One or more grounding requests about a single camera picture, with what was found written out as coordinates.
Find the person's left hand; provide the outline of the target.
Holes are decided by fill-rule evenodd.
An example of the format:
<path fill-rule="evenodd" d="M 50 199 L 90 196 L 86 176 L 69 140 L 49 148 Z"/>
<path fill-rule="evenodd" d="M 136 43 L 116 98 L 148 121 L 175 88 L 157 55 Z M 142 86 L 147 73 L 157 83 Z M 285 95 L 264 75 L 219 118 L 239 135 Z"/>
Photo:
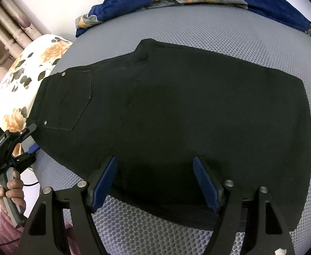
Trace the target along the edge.
<path fill-rule="evenodd" d="M 26 202 L 24 200 L 23 181 L 20 179 L 20 174 L 16 170 L 12 173 L 13 179 L 7 183 L 8 190 L 0 187 L 0 208 L 6 214 L 8 213 L 4 204 L 4 198 L 11 199 L 16 205 L 20 207 L 24 213 L 26 209 Z"/>

